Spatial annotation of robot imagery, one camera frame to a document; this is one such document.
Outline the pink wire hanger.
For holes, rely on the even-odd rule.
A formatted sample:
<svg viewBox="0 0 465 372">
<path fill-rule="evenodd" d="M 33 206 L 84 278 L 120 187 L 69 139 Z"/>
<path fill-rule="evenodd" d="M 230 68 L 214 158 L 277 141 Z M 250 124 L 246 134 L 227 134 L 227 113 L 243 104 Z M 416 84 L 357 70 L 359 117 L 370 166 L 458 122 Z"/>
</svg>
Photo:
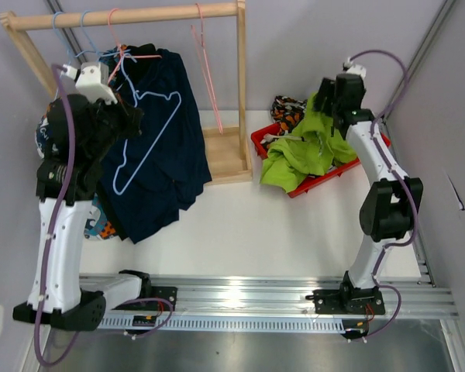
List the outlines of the pink wire hanger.
<svg viewBox="0 0 465 372">
<path fill-rule="evenodd" d="M 147 54 L 147 55 L 133 55 L 131 54 L 129 48 L 127 46 L 123 46 L 122 43 L 120 42 L 119 38 L 116 35 L 116 32 L 113 28 L 112 24 L 112 16 L 114 15 L 115 12 L 119 11 L 119 8 L 113 8 L 108 12 L 107 16 L 107 25 L 109 28 L 110 33 L 112 34 L 114 41 L 115 41 L 115 51 L 119 53 L 118 55 L 118 60 L 119 62 L 117 64 L 111 63 L 110 65 L 102 64 L 103 67 L 108 68 L 108 79 L 107 79 L 107 85 L 110 88 L 115 87 L 115 82 L 117 80 L 117 74 L 120 70 L 122 70 L 122 64 L 125 59 L 129 58 L 134 64 L 137 64 L 139 60 L 159 60 L 162 59 L 163 57 L 158 54 Z"/>
<path fill-rule="evenodd" d="M 196 54 L 198 56 L 198 61 L 201 66 L 201 73 L 202 77 L 205 82 L 205 87 L 208 92 L 208 98 L 212 106 L 212 111 L 215 116 L 215 122 L 217 125 L 217 129 L 219 131 L 219 134 L 223 134 L 223 125 L 222 125 L 222 119 L 219 114 L 219 109 L 217 106 L 217 99 L 216 99 L 216 94 L 215 94 L 215 87 L 213 84 L 212 80 L 212 73 L 210 70 L 210 65 L 208 62 L 208 55 L 206 51 L 206 43 L 205 43 L 205 22 L 204 22 L 204 16 L 202 12 L 202 8 L 199 3 L 195 3 L 195 7 L 198 10 L 198 15 L 200 19 L 200 30 L 197 31 L 196 27 L 194 25 L 191 25 L 191 34 L 193 36 L 193 39 L 195 41 L 195 50 Z"/>
</svg>

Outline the navy blue shorts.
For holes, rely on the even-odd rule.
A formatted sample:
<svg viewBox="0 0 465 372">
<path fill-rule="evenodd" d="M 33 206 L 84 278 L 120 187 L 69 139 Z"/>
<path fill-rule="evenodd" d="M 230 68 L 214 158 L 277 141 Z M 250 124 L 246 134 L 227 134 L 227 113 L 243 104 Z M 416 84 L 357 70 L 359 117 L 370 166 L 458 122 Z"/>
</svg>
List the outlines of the navy blue shorts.
<svg viewBox="0 0 465 372">
<path fill-rule="evenodd" d="M 122 98 L 144 112 L 141 134 L 118 140 L 102 161 L 100 186 L 127 233 L 139 243 L 176 222 L 211 181 L 198 106 L 184 62 L 165 49 Z"/>
</svg>

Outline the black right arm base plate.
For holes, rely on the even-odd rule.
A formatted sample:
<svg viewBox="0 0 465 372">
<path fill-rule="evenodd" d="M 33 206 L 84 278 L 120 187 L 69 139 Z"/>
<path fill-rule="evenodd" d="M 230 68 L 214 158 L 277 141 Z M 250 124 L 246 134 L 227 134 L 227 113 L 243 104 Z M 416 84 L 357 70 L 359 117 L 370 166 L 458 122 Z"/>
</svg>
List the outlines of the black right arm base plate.
<svg viewBox="0 0 465 372">
<path fill-rule="evenodd" d="M 305 299 L 315 305 L 315 312 L 320 315 L 366 315 L 368 310 L 375 315 L 385 314 L 384 299 L 377 287 L 318 289 Z"/>
</svg>

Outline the lime green shorts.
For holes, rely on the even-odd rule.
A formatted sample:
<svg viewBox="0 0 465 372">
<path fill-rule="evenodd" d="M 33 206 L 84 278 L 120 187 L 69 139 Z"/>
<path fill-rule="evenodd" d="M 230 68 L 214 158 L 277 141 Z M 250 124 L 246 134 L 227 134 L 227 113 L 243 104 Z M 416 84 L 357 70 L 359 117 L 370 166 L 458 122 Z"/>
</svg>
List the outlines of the lime green shorts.
<svg viewBox="0 0 465 372">
<path fill-rule="evenodd" d="M 354 149 L 332 126 L 332 117 L 315 112 L 316 92 L 306 99 L 303 120 L 283 136 L 263 140 L 267 159 L 263 160 L 260 183 L 295 190 L 308 175 L 323 176 L 330 168 L 340 167 L 357 158 Z"/>
</svg>

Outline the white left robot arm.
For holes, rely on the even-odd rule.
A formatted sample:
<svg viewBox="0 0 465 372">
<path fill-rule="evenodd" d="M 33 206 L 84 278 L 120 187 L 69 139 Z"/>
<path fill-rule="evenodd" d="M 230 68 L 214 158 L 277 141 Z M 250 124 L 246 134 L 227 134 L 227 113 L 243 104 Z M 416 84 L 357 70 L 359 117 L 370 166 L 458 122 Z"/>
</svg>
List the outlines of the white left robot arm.
<svg viewBox="0 0 465 372">
<path fill-rule="evenodd" d="M 106 309 L 128 302 L 147 308 L 145 274 L 123 271 L 102 286 L 80 286 L 84 228 L 102 178 L 102 159 L 119 139 L 140 134 L 143 111 L 118 98 L 90 102 L 81 94 L 51 102 L 37 127 L 43 160 L 36 172 L 40 246 L 29 297 L 12 310 L 18 322 L 71 332 L 94 331 Z"/>
</svg>

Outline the black shorts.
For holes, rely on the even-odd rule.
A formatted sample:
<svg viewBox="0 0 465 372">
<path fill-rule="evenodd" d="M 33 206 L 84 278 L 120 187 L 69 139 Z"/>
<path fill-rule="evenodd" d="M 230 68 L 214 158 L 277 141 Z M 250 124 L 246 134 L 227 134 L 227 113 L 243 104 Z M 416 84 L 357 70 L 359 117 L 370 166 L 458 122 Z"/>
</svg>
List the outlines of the black shorts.
<svg viewBox="0 0 465 372">
<path fill-rule="evenodd" d="M 161 55 L 157 52 L 156 47 L 152 43 L 142 46 L 121 45 L 112 50 L 106 50 L 101 53 L 98 61 L 108 66 L 108 73 L 115 75 L 109 78 L 108 85 L 115 90 L 128 90 L 128 82 L 122 75 L 122 68 L 119 66 L 121 56 L 124 56 L 124 68 L 133 83 L 140 81 L 145 73 L 150 68 L 150 65 Z M 126 239 L 127 233 L 119 221 L 116 210 L 112 202 L 109 200 L 108 189 L 100 186 L 97 188 L 98 199 L 101 203 L 100 210 L 105 213 L 107 222 L 102 232 L 99 235 L 103 239 L 112 239 L 118 236 L 121 240 Z"/>
</svg>

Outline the orange camouflage shorts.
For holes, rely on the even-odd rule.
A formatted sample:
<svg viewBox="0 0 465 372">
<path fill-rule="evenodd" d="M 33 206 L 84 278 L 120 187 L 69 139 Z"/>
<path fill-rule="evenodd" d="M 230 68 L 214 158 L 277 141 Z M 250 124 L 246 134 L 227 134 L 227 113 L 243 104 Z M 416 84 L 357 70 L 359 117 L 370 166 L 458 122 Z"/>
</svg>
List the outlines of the orange camouflage shorts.
<svg viewBox="0 0 465 372">
<path fill-rule="evenodd" d="M 307 100 L 297 100 L 285 95 L 276 95 L 270 108 L 270 117 L 279 128 L 278 136 L 291 133 L 292 130 L 303 120 Z"/>
</svg>

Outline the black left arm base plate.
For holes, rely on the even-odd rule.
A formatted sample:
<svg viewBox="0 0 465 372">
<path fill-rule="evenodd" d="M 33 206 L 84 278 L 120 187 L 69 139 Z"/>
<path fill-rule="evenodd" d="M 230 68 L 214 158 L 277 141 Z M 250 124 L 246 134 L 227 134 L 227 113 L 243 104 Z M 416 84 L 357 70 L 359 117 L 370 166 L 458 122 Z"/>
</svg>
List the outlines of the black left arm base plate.
<svg viewBox="0 0 465 372">
<path fill-rule="evenodd" d="M 115 307 L 119 311 L 149 311 L 163 312 L 168 311 L 170 306 L 164 302 L 171 303 L 172 309 L 175 310 L 177 302 L 178 288 L 173 286 L 157 285 L 151 288 L 147 294 L 141 294 L 132 303 L 125 303 Z"/>
</svg>

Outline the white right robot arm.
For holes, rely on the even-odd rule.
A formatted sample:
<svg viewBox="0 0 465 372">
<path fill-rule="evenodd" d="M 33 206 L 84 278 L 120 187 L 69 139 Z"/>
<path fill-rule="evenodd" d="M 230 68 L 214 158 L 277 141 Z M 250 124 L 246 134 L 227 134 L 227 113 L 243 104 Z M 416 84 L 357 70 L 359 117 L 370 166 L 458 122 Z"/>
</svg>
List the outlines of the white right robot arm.
<svg viewBox="0 0 465 372">
<path fill-rule="evenodd" d="M 415 235 L 423 193 L 422 181 L 409 177 L 391 155 L 372 111 L 362 108 L 365 93 L 363 78 L 345 72 L 323 79 L 309 104 L 314 112 L 330 115 L 331 132 L 339 133 L 353 148 L 370 183 L 360 207 L 363 241 L 353 265 L 338 290 L 313 294 L 317 305 L 350 313 L 365 305 L 382 305 L 377 283 L 381 264 L 392 248 L 405 245 L 406 235 Z"/>
</svg>

